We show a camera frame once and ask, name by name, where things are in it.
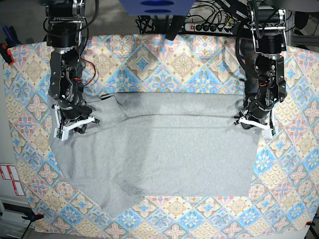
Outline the grey T-shirt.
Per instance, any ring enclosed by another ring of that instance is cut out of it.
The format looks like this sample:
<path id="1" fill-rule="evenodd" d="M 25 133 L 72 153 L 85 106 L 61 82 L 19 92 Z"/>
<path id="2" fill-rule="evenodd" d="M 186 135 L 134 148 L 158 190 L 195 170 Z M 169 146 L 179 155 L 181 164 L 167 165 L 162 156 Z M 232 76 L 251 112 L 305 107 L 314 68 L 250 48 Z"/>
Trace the grey T-shirt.
<path id="1" fill-rule="evenodd" d="M 49 144 L 66 180 L 116 217 L 145 196 L 248 195 L 261 130 L 235 125 L 239 95 L 116 93 L 84 134 Z"/>

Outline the patterned tablecloth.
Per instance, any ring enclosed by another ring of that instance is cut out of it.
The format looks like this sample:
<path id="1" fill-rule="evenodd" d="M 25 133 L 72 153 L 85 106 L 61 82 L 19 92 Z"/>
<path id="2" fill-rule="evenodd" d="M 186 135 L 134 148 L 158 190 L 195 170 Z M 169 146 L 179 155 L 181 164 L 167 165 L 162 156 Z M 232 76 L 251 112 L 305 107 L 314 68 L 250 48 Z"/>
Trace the patterned tablecloth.
<path id="1" fill-rule="evenodd" d="M 44 218 L 41 233 L 113 239 L 236 239 L 306 228 L 319 206 L 319 55 L 289 47 L 287 97 L 274 109 L 276 136 L 262 136 L 249 194 L 147 196 L 117 217 L 66 181 L 48 145 L 51 48 L 11 49 L 1 62 L 10 133 L 27 201 Z M 85 92 L 244 93 L 234 41 L 213 36 L 92 37 L 83 57 Z"/>

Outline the white red label stickers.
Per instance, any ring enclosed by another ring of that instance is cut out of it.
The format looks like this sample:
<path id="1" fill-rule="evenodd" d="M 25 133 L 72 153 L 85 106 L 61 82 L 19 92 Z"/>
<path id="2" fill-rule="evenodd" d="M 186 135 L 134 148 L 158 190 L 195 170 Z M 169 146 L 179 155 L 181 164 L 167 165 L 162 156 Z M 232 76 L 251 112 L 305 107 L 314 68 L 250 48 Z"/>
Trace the white red label stickers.
<path id="1" fill-rule="evenodd" d="M 13 194 L 18 197 L 25 196 L 16 166 L 13 164 L 0 165 L 0 186 L 0 192 L 3 186 L 3 192 L 7 190 L 12 196 Z"/>

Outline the blue clamp bottom left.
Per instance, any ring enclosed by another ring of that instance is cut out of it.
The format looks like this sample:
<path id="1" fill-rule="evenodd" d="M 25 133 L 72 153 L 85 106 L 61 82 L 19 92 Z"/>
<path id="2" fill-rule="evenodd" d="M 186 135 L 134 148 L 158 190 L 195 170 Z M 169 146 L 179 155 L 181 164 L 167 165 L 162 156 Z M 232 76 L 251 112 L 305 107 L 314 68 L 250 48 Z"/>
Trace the blue clamp bottom left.
<path id="1" fill-rule="evenodd" d="M 21 216 L 22 219 L 28 220 L 30 222 L 35 222 L 44 218 L 42 214 L 24 214 Z"/>

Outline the black power strip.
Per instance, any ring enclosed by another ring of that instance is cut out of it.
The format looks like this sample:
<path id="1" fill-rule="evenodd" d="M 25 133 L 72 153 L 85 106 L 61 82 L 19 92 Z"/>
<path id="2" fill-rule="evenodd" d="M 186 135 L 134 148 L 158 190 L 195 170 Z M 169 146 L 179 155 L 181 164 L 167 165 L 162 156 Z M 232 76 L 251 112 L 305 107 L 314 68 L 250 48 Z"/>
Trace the black power strip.
<path id="1" fill-rule="evenodd" d="M 184 30 L 187 32 L 231 34 L 231 28 L 221 24 L 185 23 Z"/>

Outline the black orange clamp top left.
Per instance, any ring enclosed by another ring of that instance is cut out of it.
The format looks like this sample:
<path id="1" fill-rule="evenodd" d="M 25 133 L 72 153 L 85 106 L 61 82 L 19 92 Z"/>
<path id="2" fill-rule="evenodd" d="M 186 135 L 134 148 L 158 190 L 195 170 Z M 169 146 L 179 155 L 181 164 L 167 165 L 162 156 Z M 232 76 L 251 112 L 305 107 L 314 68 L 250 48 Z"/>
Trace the black orange clamp top left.
<path id="1" fill-rule="evenodd" d="M 0 44 L 0 54 L 4 61 L 10 66 L 14 63 L 14 58 L 8 46 L 4 43 Z"/>

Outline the orange clamp bottom right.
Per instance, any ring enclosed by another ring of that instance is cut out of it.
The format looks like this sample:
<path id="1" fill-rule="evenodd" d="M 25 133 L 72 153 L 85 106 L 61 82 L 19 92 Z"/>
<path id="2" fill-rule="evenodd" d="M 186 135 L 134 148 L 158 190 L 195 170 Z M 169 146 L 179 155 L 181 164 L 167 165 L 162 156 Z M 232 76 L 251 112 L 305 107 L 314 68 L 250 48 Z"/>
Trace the orange clamp bottom right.
<path id="1" fill-rule="evenodd" d="M 315 222 L 307 222 L 306 225 L 312 227 L 316 226 Z"/>

